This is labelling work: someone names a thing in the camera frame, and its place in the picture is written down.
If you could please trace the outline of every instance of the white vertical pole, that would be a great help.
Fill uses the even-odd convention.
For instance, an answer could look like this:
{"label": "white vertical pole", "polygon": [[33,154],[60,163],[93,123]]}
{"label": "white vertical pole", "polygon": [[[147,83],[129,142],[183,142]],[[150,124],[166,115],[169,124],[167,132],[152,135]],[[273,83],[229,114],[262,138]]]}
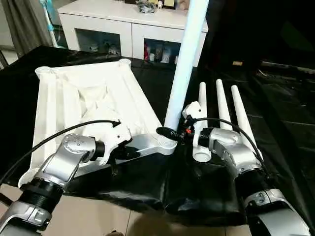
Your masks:
{"label": "white vertical pole", "polygon": [[[234,107],[235,107],[238,126],[248,134],[248,136],[257,146],[254,135],[252,134],[252,128],[251,128],[250,122],[246,115],[246,111],[244,108],[244,104],[243,104],[240,92],[238,91],[238,88],[236,85],[233,85],[231,90],[232,90],[232,95],[233,95],[233,101],[234,101]],[[243,134],[241,134],[241,136],[242,136],[243,143],[252,151],[254,151],[253,147],[251,146],[247,138]]]}
{"label": "white vertical pole", "polygon": [[177,130],[209,0],[191,0],[178,57],[165,127]]}
{"label": "white vertical pole", "polygon": [[[230,114],[228,112],[225,92],[222,84],[222,80],[218,79],[217,84],[217,96],[218,96],[218,108],[219,118],[231,122]],[[220,122],[221,129],[233,130],[232,126],[223,122]]]}
{"label": "white vertical pole", "polygon": [[[205,118],[208,116],[208,111],[207,111],[207,90],[206,90],[206,83],[202,82],[199,85],[199,104],[201,106],[201,111],[202,111],[202,117]],[[208,121],[200,121],[202,123],[203,128],[208,128]]]}
{"label": "white vertical pole", "polygon": [[49,31],[49,35],[50,35],[51,41],[53,43],[54,48],[57,48],[58,44],[57,44],[57,41],[56,41],[56,38],[55,38],[54,27],[51,24],[50,19],[49,19],[47,6],[46,6],[46,1],[45,0],[40,0],[40,3],[43,5],[45,20],[46,20],[46,23],[47,23],[47,28],[48,28],[48,31]]}
{"label": "white vertical pole", "polygon": [[[208,116],[207,112],[207,91],[206,91],[206,83],[202,82],[199,85],[199,104],[201,107],[201,115],[200,118],[204,118]],[[200,121],[195,123],[195,134],[199,134],[203,128],[208,127],[208,121]],[[208,148],[202,147],[199,145],[193,145],[192,149],[192,157],[198,162],[207,162],[211,160],[211,152]]]}

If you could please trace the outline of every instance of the white cabinet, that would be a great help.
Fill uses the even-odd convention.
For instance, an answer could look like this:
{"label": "white cabinet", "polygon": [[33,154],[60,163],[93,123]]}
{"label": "white cabinet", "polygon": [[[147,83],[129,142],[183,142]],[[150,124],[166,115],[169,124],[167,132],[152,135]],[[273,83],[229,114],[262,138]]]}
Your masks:
{"label": "white cabinet", "polygon": [[[167,47],[171,63],[178,55],[187,20],[187,11],[160,9],[142,14],[136,5],[116,0],[77,0],[58,12],[69,49],[106,52],[111,44],[123,57],[144,59],[146,43],[152,49]],[[194,66],[198,66],[207,32],[205,21]]]}

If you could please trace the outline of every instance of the black cable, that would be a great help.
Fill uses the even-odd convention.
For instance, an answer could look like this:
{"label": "black cable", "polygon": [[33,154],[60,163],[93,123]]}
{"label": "black cable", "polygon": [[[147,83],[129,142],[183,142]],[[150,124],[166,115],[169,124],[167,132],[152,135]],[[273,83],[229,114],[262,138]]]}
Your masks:
{"label": "black cable", "polygon": [[261,166],[264,168],[264,162],[263,162],[262,156],[260,155],[260,152],[259,152],[258,148],[254,144],[252,139],[248,136],[248,134],[243,129],[241,129],[238,125],[235,125],[235,124],[233,124],[233,123],[231,123],[231,122],[229,122],[227,120],[220,119],[220,118],[199,118],[199,119],[194,119],[195,122],[203,121],[203,120],[220,121],[220,122],[223,122],[223,123],[231,125],[236,131],[242,133],[248,139],[248,141],[250,142],[252,148],[254,149],[254,151],[256,153],[256,158],[260,161]]}
{"label": "black cable", "polygon": [[36,151],[37,149],[39,149],[41,146],[43,146],[45,143],[47,143],[48,141],[60,136],[61,134],[64,134],[70,130],[73,130],[73,129],[76,129],[76,128],[79,128],[79,127],[82,127],[82,126],[85,126],[85,125],[88,125],[88,124],[95,124],[95,123],[112,123],[113,126],[117,126],[120,124],[119,121],[112,121],[112,120],[92,120],[92,121],[88,121],[88,122],[84,122],[84,123],[81,123],[81,124],[77,124],[77,125],[74,125],[72,127],[69,127],[67,129],[64,129],[50,137],[48,137],[47,139],[44,139],[43,141],[41,141],[40,143],[38,143],[37,145],[35,145],[30,151],[28,151],[27,153],[25,153],[22,157],[20,157],[10,168],[9,170],[7,170],[4,175],[1,177],[0,179],[0,186],[3,184],[3,182],[5,181],[5,179],[7,177],[10,177],[13,172],[14,172],[14,169],[19,166],[19,164],[26,158],[28,157],[32,152]]}

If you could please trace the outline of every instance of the black tablecloth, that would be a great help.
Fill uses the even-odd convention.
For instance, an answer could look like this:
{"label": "black tablecloth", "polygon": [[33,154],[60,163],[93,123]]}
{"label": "black tablecloth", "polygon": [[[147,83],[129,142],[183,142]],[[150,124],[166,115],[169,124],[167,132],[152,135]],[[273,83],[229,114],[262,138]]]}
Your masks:
{"label": "black tablecloth", "polygon": [[[3,173],[32,147],[40,66],[69,66],[118,60],[100,54],[39,47],[0,71],[5,116]],[[163,123],[175,67],[133,59],[131,67],[141,88]],[[198,99],[199,83],[207,83],[208,114],[218,117],[215,80],[225,87],[232,120],[230,86],[239,87],[265,165],[275,185],[301,213],[311,227],[315,222],[315,113],[311,98],[312,80],[252,75],[243,71],[192,73],[186,104]],[[29,167],[29,159],[7,180],[16,185]],[[72,196],[101,199],[164,217],[187,225],[240,225],[246,222],[233,179],[217,156],[208,163],[196,163],[191,148],[180,145],[171,156],[154,154],[110,169],[74,179],[67,191]]]}

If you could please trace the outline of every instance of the curtain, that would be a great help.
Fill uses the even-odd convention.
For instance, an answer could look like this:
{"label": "curtain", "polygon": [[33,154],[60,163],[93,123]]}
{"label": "curtain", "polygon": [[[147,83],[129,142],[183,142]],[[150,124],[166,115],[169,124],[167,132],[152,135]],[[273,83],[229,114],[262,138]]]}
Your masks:
{"label": "curtain", "polygon": [[18,57],[40,46],[52,46],[39,0],[2,0]]}

